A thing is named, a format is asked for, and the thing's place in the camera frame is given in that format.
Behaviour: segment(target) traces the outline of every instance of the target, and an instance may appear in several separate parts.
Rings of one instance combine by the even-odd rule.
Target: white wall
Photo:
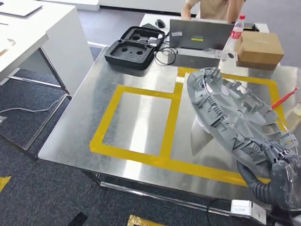
[[[99,0],[101,6],[136,8],[180,13],[185,0]],[[199,4],[192,8],[192,13],[197,14]]]

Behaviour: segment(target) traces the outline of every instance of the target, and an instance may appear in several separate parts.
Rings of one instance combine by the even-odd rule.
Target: stainless steel table
[[[186,80],[193,69],[158,66],[146,72],[108,64],[106,49],[95,62],[39,152],[38,157],[91,172],[210,197],[253,200],[235,160],[195,126]],[[300,70],[274,72],[221,62],[225,77],[241,80],[271,104],[301,84]],[[291,110],[296,92],[276,110],[300,138]],[[198,144],[192,141],[198,139]]]

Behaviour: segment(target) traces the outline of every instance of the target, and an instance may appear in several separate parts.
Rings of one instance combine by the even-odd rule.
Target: plastic bottle
[[[241,35],[241,32],[244,30],[244,19],[246,16],[244,14],[241,14],[239,16],[239,18],[236,21],[235,24],[235,27],[233,30],[231,32],[231,37],[232,39],[238,39]]]

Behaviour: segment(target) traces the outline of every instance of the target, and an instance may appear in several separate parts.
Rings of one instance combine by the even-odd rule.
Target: human arm
[[[180,13],[183,20],[191,20],[192,14],[190,10],[200,0],[186,0]]]
[[[190,13],[190,10],[192,8],[189,3],[185,3],[185,5],[183,7],[180,15],[183,20],[191,20],[192,19],[192,14]]]
[[[244,2],[244,0],[229,0],[227,22],[229,24],[235,22],[238,18]]]

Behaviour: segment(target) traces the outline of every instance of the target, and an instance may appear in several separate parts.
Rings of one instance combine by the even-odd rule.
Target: laptop
[[[233,27],[234,24],[170,19],[169,45],[174,48],[223,50]]]

